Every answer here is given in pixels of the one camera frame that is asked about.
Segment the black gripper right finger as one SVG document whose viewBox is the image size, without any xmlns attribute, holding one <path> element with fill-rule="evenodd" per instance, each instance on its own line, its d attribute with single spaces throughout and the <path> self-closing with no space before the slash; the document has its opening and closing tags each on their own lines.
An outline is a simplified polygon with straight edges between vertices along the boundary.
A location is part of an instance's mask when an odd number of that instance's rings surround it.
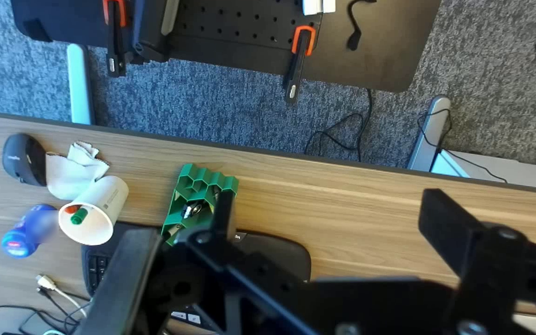
<svg viewBox="0 0 536 335">
<path fill-rule="evenodd" d="M 439 188 L 426 188 L 420 235 L 461 285 L 499 292 L 536 292 L 536 242 L 502 223 L 484 223 Z"/>
</svg>

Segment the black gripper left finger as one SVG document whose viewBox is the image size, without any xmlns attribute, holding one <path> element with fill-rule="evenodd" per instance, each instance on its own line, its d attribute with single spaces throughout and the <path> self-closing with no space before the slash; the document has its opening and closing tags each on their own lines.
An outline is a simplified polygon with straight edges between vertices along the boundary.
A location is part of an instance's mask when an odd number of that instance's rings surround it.
<svg viewBox="0 0 536 335">
<path fill-rule="evenodd" d="M 158 246 L 154 229 L 130 231 L 121 238 L 74 335 L 156 335 L 141 302 Z"/>
</svg>

